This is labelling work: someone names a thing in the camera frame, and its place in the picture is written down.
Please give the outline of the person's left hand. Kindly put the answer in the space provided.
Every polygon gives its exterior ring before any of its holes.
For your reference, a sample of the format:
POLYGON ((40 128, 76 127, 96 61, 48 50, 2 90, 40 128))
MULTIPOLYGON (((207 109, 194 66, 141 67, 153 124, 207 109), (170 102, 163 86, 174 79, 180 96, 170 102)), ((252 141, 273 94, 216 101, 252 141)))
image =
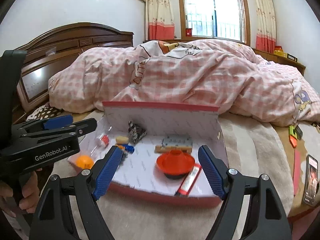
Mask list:
MULTIPOLYGON (((6 200, 13 196, 13 190, 6 183, 1 181, 1 210, 11 217, 16 217, 16 214, 11 211, 6 200)), ((22 187, 22 196, 18 206, 21 210, 27 213, 34 213, 40 198, 40 190, 37 185, 37 174, 31 172, 31 176, 26 184, 22 187)))

